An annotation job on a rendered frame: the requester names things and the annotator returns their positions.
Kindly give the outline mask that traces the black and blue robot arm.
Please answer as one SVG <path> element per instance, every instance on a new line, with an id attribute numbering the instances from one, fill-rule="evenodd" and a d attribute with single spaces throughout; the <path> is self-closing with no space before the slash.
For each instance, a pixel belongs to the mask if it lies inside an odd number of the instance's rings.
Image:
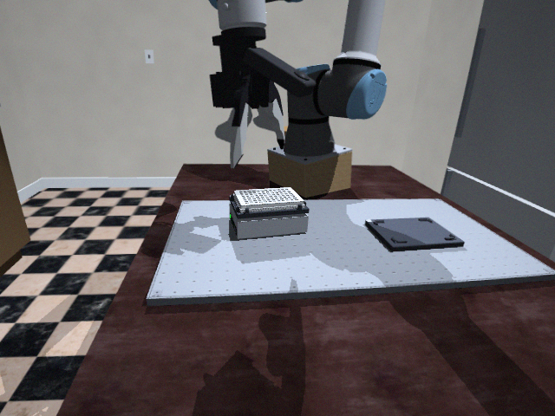
<path id="1" fill-rule="evenodd" d="M 265 28 L 265 3 L 274 1 L 279 0 L 209 0 L 218 10 L 221 30 Z M 376 58 L 384 5 L 385 0 L 349 0 L 342 49 L 332 70 L 329 64 L 293 68 L 265 49 L 247 48 L 243 62 L 287 90 L 285 153 L 332 153 L 329 116 L 366 120 L 379 110 L 387 90 Z"/>

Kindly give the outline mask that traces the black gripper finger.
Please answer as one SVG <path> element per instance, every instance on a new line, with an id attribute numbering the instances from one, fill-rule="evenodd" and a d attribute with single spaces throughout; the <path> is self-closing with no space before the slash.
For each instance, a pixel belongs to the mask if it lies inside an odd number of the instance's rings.
<path id="1" fill-rule="evenodd" d="M 284 149 L 284 114 L 280 95 L 275 84 L 274 88 L 275 94 L 272 102 L 268 103 L 268 107 L 261 107 L 259 105 L 258 116 L 253 118 L 253 122 L 257 127 L 275 132 L 280 149 Z"/>
<path id="2" fill-rule="evenodd" d="M 218 125 L 215 130 L 215 135 L 217 138 L 225 140 L 227 142 L 231 142 L 231 169 L 234 169 L 236 167 L 236 165 L 244 155 L 246 131 L 252 119 L 249 87 L 250 82 L 241 81 L 240 88 L 236 90 L 234 94 L 234 108 L 231 111 L 228 121 Z"/>

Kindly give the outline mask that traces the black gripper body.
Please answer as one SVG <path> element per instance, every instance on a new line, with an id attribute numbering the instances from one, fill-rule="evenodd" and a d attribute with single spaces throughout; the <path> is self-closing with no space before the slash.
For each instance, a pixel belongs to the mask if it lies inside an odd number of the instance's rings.
<path id="1" fill-rule="evenodd" d="M 225 29 L 220 36 L 212 37 L 213 46 L 219 46 L 223 69 L 222 72 L 210 75 L 214 107 L 234 108 L 234 94 L 240 88 L 241 81 L 250 83 L 252 109 L 259 108 L 259 105 L 268 107 L 268 103 L 272 102 L 275 94 L 273 81 L 243 62 L 247 48 L 256 48 L 256 42 L 264 39 L 265 29 L 260 27 Z"/>

